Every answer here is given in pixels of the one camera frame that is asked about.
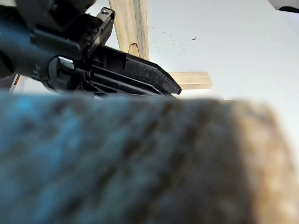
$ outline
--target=blurry foreground object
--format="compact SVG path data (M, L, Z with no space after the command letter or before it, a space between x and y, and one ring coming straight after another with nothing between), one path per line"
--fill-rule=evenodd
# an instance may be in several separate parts
M1 224L298 224L266 106L1 95Z

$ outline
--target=wooden frame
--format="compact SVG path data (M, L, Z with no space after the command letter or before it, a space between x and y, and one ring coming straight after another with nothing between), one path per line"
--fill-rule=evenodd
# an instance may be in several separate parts
M115 30L120 50L150 59L146 0L109 0L116 11ZM207 72L173 72L171 76L183 90L210 89L213 82Z

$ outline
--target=white wall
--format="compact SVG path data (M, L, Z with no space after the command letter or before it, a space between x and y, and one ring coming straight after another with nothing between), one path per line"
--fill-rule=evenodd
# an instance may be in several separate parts
M268 0L276 9L282 6L292 6L299 8L299 0Z

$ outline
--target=black nail gun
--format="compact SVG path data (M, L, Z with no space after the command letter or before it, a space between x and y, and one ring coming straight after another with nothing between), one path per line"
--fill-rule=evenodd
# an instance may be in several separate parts
M115 12L85 14L95 0L16 0L0 6L0 77L22 74L56 91L96 96L179 94L158 65L104 46Z

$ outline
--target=white surface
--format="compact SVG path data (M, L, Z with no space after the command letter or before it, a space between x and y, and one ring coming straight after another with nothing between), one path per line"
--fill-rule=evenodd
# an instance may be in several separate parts
M299 36L299 13L277 11L277 13L289 24L291 29Z
M214 82L182 97L266 102L299 149L299 37L267 0L147 2L151 60L167 71L208 71ZM114 32L107 44L118 48Z

